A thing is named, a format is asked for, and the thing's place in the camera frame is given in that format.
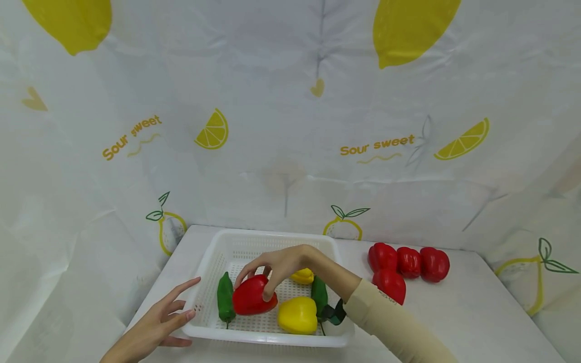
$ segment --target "white plastic basket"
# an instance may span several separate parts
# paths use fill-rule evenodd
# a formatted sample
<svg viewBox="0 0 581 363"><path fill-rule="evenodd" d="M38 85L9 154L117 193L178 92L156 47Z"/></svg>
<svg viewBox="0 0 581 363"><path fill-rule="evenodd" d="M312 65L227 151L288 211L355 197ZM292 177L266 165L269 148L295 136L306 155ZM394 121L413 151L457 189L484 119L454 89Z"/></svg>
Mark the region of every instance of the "white plastic basket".
<svg viewBox="0 0 581 363"><path fill-rule="evenodd" d="M344 347L354 334L354 325L345 318L339 326L323 323L315 335L293 335L284 332L277 322L278 307L266 314L240 316L230 323L218 317L218 281L228 271L232 282L242 268L260 256L261 253L276 251L291 246L311 245L326 256L341 264L341 257L335 241L327 236L304 235L298 233L278 233L225 229L214 236L206 250L195 276L202 281L190 289L185 309L194 309L196 317L182 330L191 337L228 340L231 342L281 344L302 347ZM279 304L296 296L310 296L310 285L299 285L287 279L280 284L276 293ZM335 306L339 297L329 287L329 305Z"/></svg>

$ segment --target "green leaf drawing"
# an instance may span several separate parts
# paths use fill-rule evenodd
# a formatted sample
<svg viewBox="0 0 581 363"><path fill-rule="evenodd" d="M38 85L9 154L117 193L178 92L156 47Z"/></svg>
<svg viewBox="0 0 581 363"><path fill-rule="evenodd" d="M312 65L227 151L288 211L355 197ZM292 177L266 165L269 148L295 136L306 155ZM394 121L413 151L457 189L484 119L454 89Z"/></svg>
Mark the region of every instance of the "green leaf drawing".
<svg viewBox="0 0 581 363"><path fill-rule="evenodd" d="M345 213L343 212L343 210L341 208L339 208L338 206L331 206L331 209L333 210L333 212L335 212L335 214L341 218L344 219L345 218Z"/></svg>
<svg viewBox="0 0 581 363"><path fill-rule="evenodd" d="M578 274L577 271L571 267L567 267L555 260L547 260L544 262L545 268L551 272L559 272L560 274Z"/></svg>
<svg viewBox="0 0 581 363"><path fill-rule="evenodd" d="M356 217L358 215L362 215L363 213L365 213L368 210L369 210L369 208L360 208L360 209L352 210L351 212L347 213L347 215L345 216L345 218L348 218L348 217Z"/></svg>
<svg viewBox="0 0 581 363"><path fill-rule="evenodd" d="M150 221L158 221L160 219L163 218L163 211L161 210L154 210L153 212L149 213L145 219L150 220Z"/></svg>
<svg viewBox="0 0 581 363"><path fill-rule="evenodd" d="M539 238L539 255L543 261L548 261L548 258L551 257L551 252L553 252L551 243L545 238Z"/></svg>
<svg viewBox="0 0 581 363"><path fill-rule="evenodd" d="M162 195L161 197L159 197L159 198L158 198L158 200L159 200L159 203L162 205L162 207L163 207L163 205L165 204L165 202L166 202L166 200L167 200L167 197L168 197L169 195L170 195L170 192L167 192L167 193L165 193L164 195Z"/></svg>

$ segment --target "fingers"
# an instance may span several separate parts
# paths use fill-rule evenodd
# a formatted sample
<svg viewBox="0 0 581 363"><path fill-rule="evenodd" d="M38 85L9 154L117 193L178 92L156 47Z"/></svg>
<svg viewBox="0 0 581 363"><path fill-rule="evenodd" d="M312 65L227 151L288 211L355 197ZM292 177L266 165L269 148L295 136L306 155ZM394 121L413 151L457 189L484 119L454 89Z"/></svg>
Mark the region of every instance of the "fingers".
<svg viewBox="0 0 581 363"><path fill-rule="evenodd" d="M174 311L182 310L184 308L184 306L185 306L185 301L176 300L167 306L164 315L171 314Z"/></svg>
<svg viewBox="0 0 581 363"><path fill-rule="evenodd" d="M270 275L270 271L272 271L272 267L266 266L266 267L264 267L264 271L262 272L262 274L264 276L268 277Z"/></svg>
<svg viewBox="0 0 581 363"><path fill-rule="evenodd" d="M188 321L193 319L196 316L196 312L194 310L184 311L177 316L174 316L169 321L162 323L164 331L167 335L171 334L175 330L181 328L182 326L186 325Z"/></svg>
<svg viewBox="0 0 581 363"><path fill-rule="evenodd" d="M272 273L272 276L270 276L268 283L264 287L264 290L262 292L262 300L270 301L270 299L274 295L274 289L276 289L276 287L280 285L280 283L284 281L285 278L286 276L278 274L276 271L274 271Z"/></svg>
<svg viewBox="0 0 581 363"><path fill-rule="evenodd" d="M176 338L174 336L169 336L165 338L160 344L160 347L189 347L192 345L192 341L189 339Z"/></svg>
<svg viewBox="0 0 581 363"><path fill-rule="evenodd" d="M195 279L191 279L181 285L174 287L174 289L170 291L163 299L159 300L159 302L162 304L162 306L169 306L182 292L200 282L201 279L202 278L200 277L196 277Z"/></svg>
<svg viewBox="0 0 581 363"><path fill-rule="evenodd" d="M172 320L174 317L178 316L179 314L177 312L170 314L170 315L164 315L162 316L162 323L165 323L166 321L170 321Z"/></svg>
<svg viewBox="0 0 581 363"><path fill-rule="evenodd" d="M238 286L240 286L242 280L244 280L246 276L248 276L249 278L253 277L254 274L256 273L256 269L260 266L264 266L264 262L265 258L263 253L257 259L253 260L248 265L244 266L242 268L242 271L240 271L240 273L238 274L238 277L236 277L236 281L234 282L234 289L237 289Z"/></svg>

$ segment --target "beige sleeve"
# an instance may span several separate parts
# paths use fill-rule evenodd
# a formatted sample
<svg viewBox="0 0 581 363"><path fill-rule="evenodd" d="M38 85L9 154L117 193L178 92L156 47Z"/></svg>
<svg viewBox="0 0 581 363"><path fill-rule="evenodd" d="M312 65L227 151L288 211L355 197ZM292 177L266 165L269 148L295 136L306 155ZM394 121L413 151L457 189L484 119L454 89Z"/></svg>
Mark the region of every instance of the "beige sleeve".
<svg viewBox="0 0 581 363"><path fill-rule="evenodd" d="M458 362L434 334L369 281L361 280L344 309L403 363Z"/></svg>

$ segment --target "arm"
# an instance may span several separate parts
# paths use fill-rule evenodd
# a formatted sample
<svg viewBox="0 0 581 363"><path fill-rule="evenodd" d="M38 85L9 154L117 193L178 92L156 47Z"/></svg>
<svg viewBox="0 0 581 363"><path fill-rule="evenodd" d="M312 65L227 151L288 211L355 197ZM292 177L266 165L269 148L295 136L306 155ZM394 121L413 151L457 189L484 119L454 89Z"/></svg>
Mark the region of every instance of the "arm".
<svg viewBox="0 0 581 363"><path fill-rule="evenodd" d="M347 316L375 335L402 362L457 363L448 348L402 306L314 247L301 245L264 253L242 269L235 286L246 275L254 275L259 266L265 266L263 273L267 276L272 271L264 288L265 301L284 279L309 268L343 299Z"/></svg>
<svg viewBox="0 0 581 363"><path fill-rule="evenodd" d="M185 301L176 299L199 281L200 278L195 278L184 282L155 303L135 326L109 349L101 363L137 363L158 346L189 347L192 344L191 340L173 337L170 334L196 315L193 310L177 313L176 311L184 308Z"/></svg>

